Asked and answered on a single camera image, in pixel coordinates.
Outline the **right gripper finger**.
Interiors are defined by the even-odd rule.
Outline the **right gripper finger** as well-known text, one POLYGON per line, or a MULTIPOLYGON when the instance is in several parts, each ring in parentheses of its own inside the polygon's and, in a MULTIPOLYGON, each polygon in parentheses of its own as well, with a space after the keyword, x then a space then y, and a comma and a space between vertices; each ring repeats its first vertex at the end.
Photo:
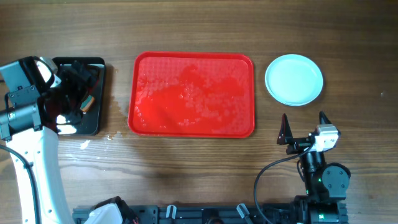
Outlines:
POLYGON ((293 135, 291 132, 291 128, 289 125, 287 115, 284 113, 282 115, 282 122, 281 122, 279 135, 277 138, 277 144, 278 145, 287 145, 287 144, 292 144, 292 143, 293 143, 293 135))
POLYGON ((328 119, 328 117, 323 111, 319 112, 319 122, 320 122, 320 124, 318 125, 319 135, 326 135, 326 134, 337 134, 338 136, 341 135, 340 130, 332 124, 332 122, 328 119))

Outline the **green and orange sponge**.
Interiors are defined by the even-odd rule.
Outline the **green and orange sponge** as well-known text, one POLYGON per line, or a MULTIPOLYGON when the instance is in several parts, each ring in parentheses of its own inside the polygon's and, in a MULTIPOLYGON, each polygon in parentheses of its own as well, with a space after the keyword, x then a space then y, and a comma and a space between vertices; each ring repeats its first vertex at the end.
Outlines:
POLYGON ((81 104, 80 110, 84 113, 90 110, 90 108, 93 106, 95 102, 95 98, 91 95, 89 95, 86 100, 81 104))

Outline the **light blue plate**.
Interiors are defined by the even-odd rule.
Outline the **light blue plate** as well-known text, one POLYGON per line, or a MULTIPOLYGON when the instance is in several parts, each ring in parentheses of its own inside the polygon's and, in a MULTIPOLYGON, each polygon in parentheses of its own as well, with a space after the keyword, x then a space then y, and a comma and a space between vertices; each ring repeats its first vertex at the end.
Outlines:
POLYGON ((286 54, 269 64, 264 83, 269 94, 278 102, 303 106, 320 95, 324 80, 315 62, 303 55, 286 54))

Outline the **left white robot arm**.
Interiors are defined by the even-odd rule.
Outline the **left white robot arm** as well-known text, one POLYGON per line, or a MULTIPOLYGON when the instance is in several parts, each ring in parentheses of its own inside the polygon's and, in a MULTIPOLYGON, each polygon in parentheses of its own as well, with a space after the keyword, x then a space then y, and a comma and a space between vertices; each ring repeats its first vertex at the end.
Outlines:
POLYGON ((58 164, 62 134, 95 134, 106 64, 100 57, 30 56, 1 66, 8 87, 1 149, 13 160, 22 221, 75 223, 58 164))

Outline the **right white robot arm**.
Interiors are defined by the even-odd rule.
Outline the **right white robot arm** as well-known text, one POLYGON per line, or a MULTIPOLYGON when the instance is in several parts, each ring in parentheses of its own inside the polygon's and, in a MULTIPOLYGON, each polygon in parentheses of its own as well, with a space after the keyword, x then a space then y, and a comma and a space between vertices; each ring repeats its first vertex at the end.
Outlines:
POLYGON ((340 131, 319 113, 320 124, 304 138, 294 138, 286 114, 282 115, 277 144, 286 145, 286 154, 298 155, 306 194, 272 212, 276 223, 348 223, 346 199, 351 172, 339 163, 326 163, 325 153, 335 148, 340 131))

